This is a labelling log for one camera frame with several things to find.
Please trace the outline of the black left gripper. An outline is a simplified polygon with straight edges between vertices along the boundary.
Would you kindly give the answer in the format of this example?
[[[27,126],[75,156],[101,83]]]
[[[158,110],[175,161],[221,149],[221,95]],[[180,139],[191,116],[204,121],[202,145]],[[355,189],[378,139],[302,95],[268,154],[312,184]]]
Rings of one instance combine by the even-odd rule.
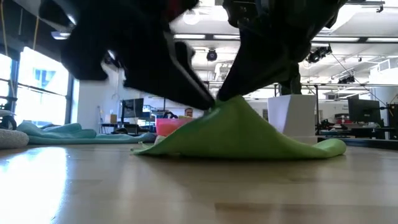
[[[109,55],[124,86],[207,110],[215,100],[192,68],[195,50],[170,23],[198,1],[41,1],[40,16],[68,28],[60,57],[79,80],[105,80]]]

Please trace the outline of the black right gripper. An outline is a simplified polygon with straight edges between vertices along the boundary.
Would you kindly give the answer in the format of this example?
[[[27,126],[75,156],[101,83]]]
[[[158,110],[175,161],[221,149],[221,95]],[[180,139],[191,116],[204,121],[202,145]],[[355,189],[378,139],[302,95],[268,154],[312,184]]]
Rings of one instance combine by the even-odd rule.
[[[291,62],[302,61],[313,38],[337,20],[343,0],[251,1],[240,47],[217,99],[227,101],[285,80]]]

